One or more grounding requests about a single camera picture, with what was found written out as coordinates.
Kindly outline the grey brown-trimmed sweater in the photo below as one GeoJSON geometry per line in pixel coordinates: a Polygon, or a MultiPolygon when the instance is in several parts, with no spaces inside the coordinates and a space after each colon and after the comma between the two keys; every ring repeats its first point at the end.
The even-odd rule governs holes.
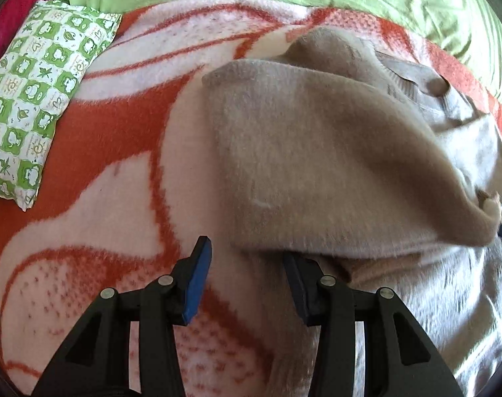
{"type": "Polygon", "coordinates": [[[320,27],[203,77],[215,136],[225,297],[271,348],[268,396],[303,396],[318,331],[281,253],[352,288],[393,288],[464,395],[502,361],[502,141],[433,69],[320,27]]]}

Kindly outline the green white checkered pillow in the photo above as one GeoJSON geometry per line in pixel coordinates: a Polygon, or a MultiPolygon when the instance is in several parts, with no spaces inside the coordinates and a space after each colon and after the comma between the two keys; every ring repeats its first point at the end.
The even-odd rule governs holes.
{"type": "Polygon", "coordinates": [[[0,198],[37,198],[58,120],[121,15],[39,0],[0,58],[0,198]]]}

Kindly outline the orange white patterned blanket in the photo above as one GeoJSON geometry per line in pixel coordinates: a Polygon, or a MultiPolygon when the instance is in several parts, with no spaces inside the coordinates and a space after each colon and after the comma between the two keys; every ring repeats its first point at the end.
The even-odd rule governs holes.
{"type": "Polygon", "coordinates": [[[203,77],[283,54],[320,27],[429,67],[493,117],[502,106],[455,59],[397,24],[346,9],[271,0],[177,0],[125,15],[89,67],[53,137],[34,206],[0,199],[0,368],[32,392],[101,288],[132,290],[167,272],[200,235],[213,261],[199,316],[177,332],[190,396],[268,396],[273,354],[225,297],[215,136],[203,77]]]}

